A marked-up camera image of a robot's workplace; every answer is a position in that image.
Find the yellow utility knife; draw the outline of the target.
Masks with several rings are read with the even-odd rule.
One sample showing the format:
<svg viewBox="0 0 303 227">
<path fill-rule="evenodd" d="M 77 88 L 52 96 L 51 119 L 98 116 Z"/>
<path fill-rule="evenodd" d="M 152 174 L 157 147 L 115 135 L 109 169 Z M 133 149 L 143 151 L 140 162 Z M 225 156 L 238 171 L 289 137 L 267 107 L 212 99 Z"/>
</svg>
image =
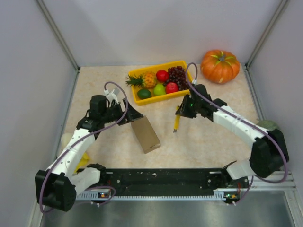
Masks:
<svg viewBox="0 0 303 227">
<path fill-rule="evenodd" d="M 175 121 L 174 121 L 174 129 L 173 132 L 176 133 L 178 131 L 179 128 L 179 120 L 180 120 L 180 116 L 176 115 L 175 116 Z"/>
</svg>

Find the brown cardboard express box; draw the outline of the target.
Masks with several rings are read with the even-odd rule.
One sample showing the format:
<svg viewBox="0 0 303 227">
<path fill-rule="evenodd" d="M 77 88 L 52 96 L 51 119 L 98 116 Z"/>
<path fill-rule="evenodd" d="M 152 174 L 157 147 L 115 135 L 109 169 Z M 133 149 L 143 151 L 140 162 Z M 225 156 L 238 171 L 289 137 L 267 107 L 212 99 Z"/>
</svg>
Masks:
<svg viewBox="0 0 303 227">
<path fill-rule="evenodd" d="M 144 154 L 161 147 L 160 140 L 146 116 L 132 122 L 131 127 Z"/>
</svg>

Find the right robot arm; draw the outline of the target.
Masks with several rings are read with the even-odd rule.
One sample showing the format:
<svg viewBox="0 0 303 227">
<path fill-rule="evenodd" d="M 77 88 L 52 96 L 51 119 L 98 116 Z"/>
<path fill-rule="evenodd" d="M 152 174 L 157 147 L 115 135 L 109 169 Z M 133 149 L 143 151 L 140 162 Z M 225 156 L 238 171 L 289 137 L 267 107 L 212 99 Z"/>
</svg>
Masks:
<svg viewBox="0 0 303 227">
<path fill-rule="evenodd" d="M 221 169 L 228 182 L 247 176 L 267 178 L 287 166 L 289 155 L 284 135 L 279 129 L 270 130 L 253 124 L 223 100 L 212 100 L 202 84 L 192 86 L 189 91 L 175 113 L 177 116 L 192 119 L 201 115 L 228 129 L 251 149 L 249 158 L 232 162 Z"/>
</svg>

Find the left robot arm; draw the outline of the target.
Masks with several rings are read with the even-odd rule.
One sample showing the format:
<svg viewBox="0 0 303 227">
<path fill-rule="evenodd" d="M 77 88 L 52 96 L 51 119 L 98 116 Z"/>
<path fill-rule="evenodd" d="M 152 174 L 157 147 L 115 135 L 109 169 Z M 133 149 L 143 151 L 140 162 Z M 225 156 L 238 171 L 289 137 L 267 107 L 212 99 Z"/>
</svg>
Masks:
<svg viewBox="0 0 303 227">
<path fill-rule="evenodd" d="M 106 124 L 112 127 L 143 118 L 127 98 L 123 103 L 124 110 L 120 102 L 109 101 L 104 95 L 91 98 L 89 109 L 62 153 L 46 170 L 39 170 L 35 175 L 36 198 L 42 212 L 44 206 L 69 211 L 79 194 L 101 180 L 105 168 L 100 164 L 90 164 L 78 175 L 74 171 L 99 134 L 108 129 Z"/>
</svg>

